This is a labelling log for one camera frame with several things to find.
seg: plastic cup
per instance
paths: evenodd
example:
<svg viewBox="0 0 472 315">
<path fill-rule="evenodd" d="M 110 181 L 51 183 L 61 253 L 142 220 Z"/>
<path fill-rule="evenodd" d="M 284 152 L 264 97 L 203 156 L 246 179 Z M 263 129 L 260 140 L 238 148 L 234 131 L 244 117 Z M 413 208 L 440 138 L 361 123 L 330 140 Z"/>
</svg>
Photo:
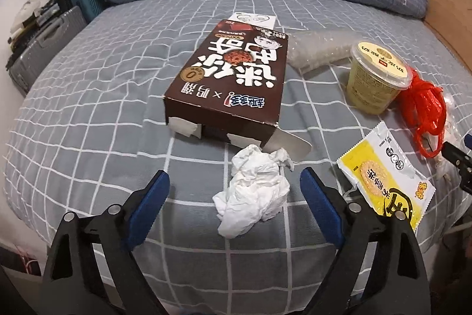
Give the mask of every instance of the plastic cup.
<svg viewBox="0 0 472 315">
<path fill-rule="evenodd" d="M 381 114 L 398 93 L 410 87 L 413 74 L 391 50 L 362 41 L 351 47 L 352 65 L 346 92 L 351 102 L 368 114 Z"/>
</svg>

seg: bed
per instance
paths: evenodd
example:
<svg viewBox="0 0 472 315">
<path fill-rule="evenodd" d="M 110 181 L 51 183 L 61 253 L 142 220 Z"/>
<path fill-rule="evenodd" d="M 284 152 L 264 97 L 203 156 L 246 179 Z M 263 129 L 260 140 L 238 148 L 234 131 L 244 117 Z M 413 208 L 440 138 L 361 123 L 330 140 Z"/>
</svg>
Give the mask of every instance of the bed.
<svg viewBox="0 0 472 315">
<path fill-rule="evenodd" d="M 436 187 L 417 230 L 423 252 L 468 208 L 458 180 L 435 178 L 435 164 L 412 145 L 393 105 L 366 115 L 345 98 L 350 62 L 305 76 L 291 67 L 279 124 L 313 145 L 286 172 L 284 210 L 247 234 L 225 240 L 212 197 L 230 179 L 237 147 L 175 134 L 165 125 L 162 95 L 221 19 L 235 11 L 276 15 L 285 33 L 350 28 L 380 40 L 421 76 L 453 95 L 464 136 L 472 126 L 472 76 L 418 19 L 341 0 L 141 0 L 105 10 L 39 77 L 11 131 L 5 165 L 8 203 L 48 244 L 65 212 L 95 215 L 143 188 L 158 169 L 171 193 L 144 244 L 134 251 L 158 298 L 192 312 L 283 314 L 303 309 L 335 256 L 299 188 L 313 167 L 326 185 L 350 183 L 336 159 L 384 120 L 412 164 Z M 348 199 L 358 199 L 354 192 Z M 370 247 L 354 294 L 362 292 Z M 112 283 L 96 249 L 103 279 Z"/>
</svg>

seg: yellow snack packet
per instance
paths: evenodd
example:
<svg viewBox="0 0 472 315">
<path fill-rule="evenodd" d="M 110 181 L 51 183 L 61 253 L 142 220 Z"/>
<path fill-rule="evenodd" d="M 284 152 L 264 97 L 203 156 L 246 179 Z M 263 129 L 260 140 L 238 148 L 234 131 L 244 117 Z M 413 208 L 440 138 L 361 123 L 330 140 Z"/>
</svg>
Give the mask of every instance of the yellow snack packet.
<svg viewBox="0 0 472 315">
<path fill-rule="evenodd" d="M 377 214 L 403 211 L 413 230 L 436 191 L 413 167 L 385 122 L 340 157 L 337 165 Z"/>
</svg>

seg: screw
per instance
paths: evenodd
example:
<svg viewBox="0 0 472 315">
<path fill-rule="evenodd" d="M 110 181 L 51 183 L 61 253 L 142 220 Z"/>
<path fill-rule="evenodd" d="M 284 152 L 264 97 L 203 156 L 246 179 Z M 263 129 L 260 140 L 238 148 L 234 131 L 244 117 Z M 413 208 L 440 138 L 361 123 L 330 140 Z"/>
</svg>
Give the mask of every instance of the screw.
<svg viewBox="0 0 472 315">
<path fill-rule="evenodd" d="M 400 219 L 401 221 L 404 221 L 407 218 L 407 216 L 405 215 L 403 211 L 395 211 L 395 216 L 397 219 Z"/>
<path fill-rule="evenodd" d="M 116 215 L 120 212 L 121 206 L 119 204 L 113 204 L 108 208 L 108 214 Z"/>
<path fill-rule="evenodd" d="M 73 218 L 75 218 L 76 215 L 73 212 L 67 213 L 64 215 L 64 220 L 66 222 L 70 222 Z"/>
<path fill-rule="evenodd" d="M 362 207 L 360 206 L 360 204 L 353 202 L 349 204 L 349 209 L 353 213 L 360 213 L 360 211 L 362 210 Z"/>
</svg>

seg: box flap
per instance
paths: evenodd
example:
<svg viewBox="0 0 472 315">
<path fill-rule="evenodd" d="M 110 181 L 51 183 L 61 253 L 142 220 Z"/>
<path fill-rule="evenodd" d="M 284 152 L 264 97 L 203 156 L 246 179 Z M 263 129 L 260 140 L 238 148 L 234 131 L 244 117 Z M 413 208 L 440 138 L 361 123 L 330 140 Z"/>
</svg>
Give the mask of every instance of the box flap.
<svg viewBox="0 0 472 315">
<path fill-rule="evenodd" d="M 190 135 L 196 136 L 201 139 L 201 125 L 179 117 L 169 117 L 168 126 L 171 130 L 189 137 Z"/>
<path fill-rule="evenodd" d="M 245 136 L 239 136 L 235 134 L 226 134 L 228 139 L 230 140 L 231 144 L 236 147 L 246 148 L 250 144 L 255 144 L 256 146 L 260 147 L 261 141 L 253 138 L 246 138 Z"/>
<path fill-rule="evenodd" d="M 277 127 L 263 148 L 264 152 L 274 152 L 284 148 L 294 162 L 300 162 L 312 150 L 312 145 L 296 135 Z"/>
</svg>

